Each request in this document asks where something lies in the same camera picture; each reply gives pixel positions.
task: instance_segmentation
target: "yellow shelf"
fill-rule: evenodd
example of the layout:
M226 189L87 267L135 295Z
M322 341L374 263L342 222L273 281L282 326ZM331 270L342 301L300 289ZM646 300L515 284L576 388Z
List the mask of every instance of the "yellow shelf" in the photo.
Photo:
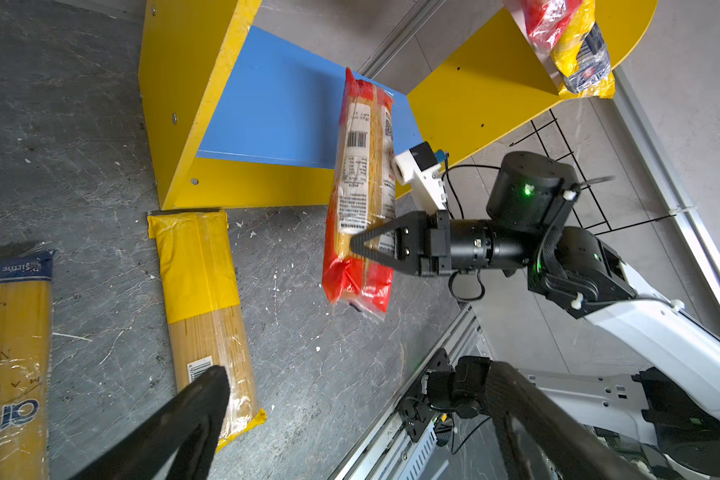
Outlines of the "yellow shelf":
M614 66L642 38L656 2L597 0L596 18ZM196 157L260 4L147 2L139 83L164 210L328 202L333 170ZM408 100L423 139L435 150L448 151L452 164L560 102L556 86L506 10L432 72ZM192 182L198 178L201 187ZM398 186L398 196L409 190Z
M613 66L648 29L657 0L597 0ZM456 165L559 102L557 86L502 9L408 96L422 137ZM410 187L398 186L398 196Z

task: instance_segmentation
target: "spaghetti package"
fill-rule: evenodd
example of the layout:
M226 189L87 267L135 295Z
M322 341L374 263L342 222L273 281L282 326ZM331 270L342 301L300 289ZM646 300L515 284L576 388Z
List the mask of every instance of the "spaghetti package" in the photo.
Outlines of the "spaghetti package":
M52 255L0 260L0 480L48 478Z
M549 53L568 28L581 0L522 0L528 42Z
M389 304L392 269L354 255L349 240L394 218L391 112L392 99L384 89L355 80L347 68L322 286L331 303L347 301L379 318ZM369 246L394 254L394 236L380 236Z
M266 421L259 409L232 263L226 212L151 215L176 387L211 365L226 369L230 403L218 449Z

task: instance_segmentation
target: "metal rail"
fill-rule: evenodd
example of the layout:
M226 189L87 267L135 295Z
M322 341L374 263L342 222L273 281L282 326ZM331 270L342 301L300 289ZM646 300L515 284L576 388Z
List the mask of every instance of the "metal rail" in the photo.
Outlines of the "metal rail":
M387 404L365 435L355 443L352 450L336 467L330 478L335 480L360 480L366 478L396 479L406 472L408 460L414 457L417 444L405 433L400 415L395 407L400 397L424 372L435 352L444 348L453 364L476 348L482 356L492 356L488 341L482 333L478 319L470 305L466 305L450 327L435 344L419 367L398 390L396 397Z
M419 0L365 61L358 73L375 78L444 3L445 0Z

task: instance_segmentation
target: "pasta package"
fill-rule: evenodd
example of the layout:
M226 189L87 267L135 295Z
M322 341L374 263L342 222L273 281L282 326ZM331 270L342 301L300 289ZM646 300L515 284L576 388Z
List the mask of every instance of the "pasta package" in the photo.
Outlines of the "pasta package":
M224 367L230 380L220 450L266 421L256 399L226 212L151 215L148 221L160 256L176 387L212 365Z
M52 257L0 260L0 480L48 477Z
M322 286L328 301L353 304L383 318L392 288L392 269L356 256L353 235L394 218L392 98L347 68L339 117L336 170L326 219ZM394 254L394 235L370 242Z

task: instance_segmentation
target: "red spaghetti package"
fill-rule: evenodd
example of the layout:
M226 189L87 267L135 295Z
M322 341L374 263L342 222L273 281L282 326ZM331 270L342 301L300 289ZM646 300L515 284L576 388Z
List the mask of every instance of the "red spaghetti package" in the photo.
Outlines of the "red spaghetti package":
M326 219L322 287L328 301L350 302L383 318L389 305L392 269L354 255L349 240L394 218L392 99L347 68L331 201ZM370 242L394 254L394 235Z

